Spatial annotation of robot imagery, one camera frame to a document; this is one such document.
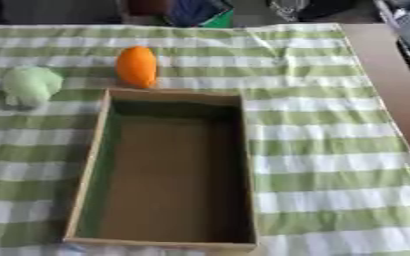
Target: blue object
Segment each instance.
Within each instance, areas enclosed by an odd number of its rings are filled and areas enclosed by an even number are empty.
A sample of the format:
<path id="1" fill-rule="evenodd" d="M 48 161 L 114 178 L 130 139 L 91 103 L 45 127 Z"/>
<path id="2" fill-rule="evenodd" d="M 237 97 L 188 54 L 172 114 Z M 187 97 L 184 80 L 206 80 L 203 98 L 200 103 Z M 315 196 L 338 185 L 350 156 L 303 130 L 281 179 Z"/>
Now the blue object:
<path id="1" fill-rule="evenodd" d="M 231 9 L 222 6 L 212 0 L 174 0 L 166 19 L 176 27 L 195 27 Z"/>

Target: table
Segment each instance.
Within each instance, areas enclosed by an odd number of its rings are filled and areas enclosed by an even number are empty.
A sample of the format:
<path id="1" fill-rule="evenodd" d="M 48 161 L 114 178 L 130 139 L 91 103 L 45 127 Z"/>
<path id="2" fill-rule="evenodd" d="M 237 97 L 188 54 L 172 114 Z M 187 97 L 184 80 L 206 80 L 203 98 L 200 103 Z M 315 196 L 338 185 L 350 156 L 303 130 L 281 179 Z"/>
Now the table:
<path id="1" fill-rule="evenodd" d="M 362 65 L 410 145 L 410 70 L 384 24 L 342 25 Z"/>

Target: open box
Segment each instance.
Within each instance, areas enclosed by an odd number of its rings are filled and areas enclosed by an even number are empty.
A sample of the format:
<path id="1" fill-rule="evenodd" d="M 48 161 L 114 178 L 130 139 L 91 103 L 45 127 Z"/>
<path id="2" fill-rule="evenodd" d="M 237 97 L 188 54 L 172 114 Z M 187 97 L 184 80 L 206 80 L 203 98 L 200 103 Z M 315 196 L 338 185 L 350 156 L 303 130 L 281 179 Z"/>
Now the open box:
<path id="1" fill-rule="evenodd" d="M 110 89 L 64 241 L 256 246 L 240 96 Z"/>

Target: green striped tablecloth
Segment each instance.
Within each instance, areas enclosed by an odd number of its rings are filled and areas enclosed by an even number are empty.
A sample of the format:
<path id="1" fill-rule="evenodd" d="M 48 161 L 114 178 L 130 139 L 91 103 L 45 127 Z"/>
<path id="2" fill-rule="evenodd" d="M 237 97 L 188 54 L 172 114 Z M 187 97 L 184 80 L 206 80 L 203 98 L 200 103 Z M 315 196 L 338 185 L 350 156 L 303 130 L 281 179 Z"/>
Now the green striped tablecloth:
<path id="1" fill-rule="evenodd" d="M 0 91 L 1 256 L 126 253 L 59 242 L 102 88 L 119 85 L 114 58 L 137 44 L 156 54 L 161 88 L 245 97 L 259 255 L 410 255 L 410 150 L 340 27 L 308 24 L 0 27 L 0 79 L 19 65 L 65 77 L 33 111 L 6 108 Z M 165 252 L 201 255 L 127 251 Z"/>

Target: stuffed toy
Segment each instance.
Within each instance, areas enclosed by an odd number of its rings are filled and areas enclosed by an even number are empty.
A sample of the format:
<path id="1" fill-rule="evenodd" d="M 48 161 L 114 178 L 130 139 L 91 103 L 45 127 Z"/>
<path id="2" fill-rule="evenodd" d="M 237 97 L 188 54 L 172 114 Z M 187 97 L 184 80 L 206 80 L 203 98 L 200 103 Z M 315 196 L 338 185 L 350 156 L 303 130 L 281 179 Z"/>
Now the stuffed toy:
<path id="1" fill-rule="evenodd" d="M 38 107 L 62 87 L 62 77 L 48 68 L 16 67 L 3 77 L 6 104 Z"/>

